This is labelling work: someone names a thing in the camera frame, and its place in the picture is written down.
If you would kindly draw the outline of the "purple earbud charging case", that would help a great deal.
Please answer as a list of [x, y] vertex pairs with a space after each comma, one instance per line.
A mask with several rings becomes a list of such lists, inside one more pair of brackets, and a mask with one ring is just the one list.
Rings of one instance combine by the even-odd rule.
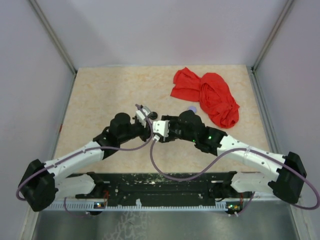
[[197, 108], [194, 107], [194, 106], [189, 106], [189, 107], [188, 107], [188, 110], [191, 110], [191, 111], [193, 111], [194, 113], [197, 112]]

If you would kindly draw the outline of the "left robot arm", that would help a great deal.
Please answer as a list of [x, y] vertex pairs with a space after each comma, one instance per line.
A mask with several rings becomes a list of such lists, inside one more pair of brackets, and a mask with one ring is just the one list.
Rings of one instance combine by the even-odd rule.
[[134, 118], [124, 112], [118, 113], [109, 126], [80, 149], [46, 162], [33, 160], [17, 187], [16, 197], [26, 201], [34, 212], [46, 209], [55, 200], [73, 197], [107, 202], [107, 187], [96, 173], [73, 174], [123, 151], [121, 145], [130, 140], [141, 138], [148, 144], [153, 133], [153, 124], [144, 109], [138, 110]]

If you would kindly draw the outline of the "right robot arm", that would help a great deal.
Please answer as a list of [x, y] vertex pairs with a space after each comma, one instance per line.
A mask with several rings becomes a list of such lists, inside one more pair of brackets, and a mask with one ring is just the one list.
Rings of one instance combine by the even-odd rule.
[[193, 111], [179, 116], [162, 116], [152, 125], [161, 142], [176, 139], [193, 142], [203, 153], [228, 157], [256, 169], [256, 173], [235, 173], [223, 185], [223, 192], [235, 198], [243, 192], [272, 193], [289, 204], [296, 204], [301, 195], [307, 173], [300, 156], [294, 152], [286, 155], [267, 152], [245, 144], [225, 131], [206, 126]]

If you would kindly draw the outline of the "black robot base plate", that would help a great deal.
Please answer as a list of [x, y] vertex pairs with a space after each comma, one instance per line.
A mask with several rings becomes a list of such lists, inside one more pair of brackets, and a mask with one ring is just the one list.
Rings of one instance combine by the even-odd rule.
[[189, 181], [176, 181], [158, 173], [94, 173], [97, 181], [90, 193], [77, 199], [106, 199], [109, 207], [134, 206], [140, 200], [144, 207], [215, 206], [225, 199], [243, 200], [250, 191], [238, 193], [231, 187], [235, 172], [204, 173]]

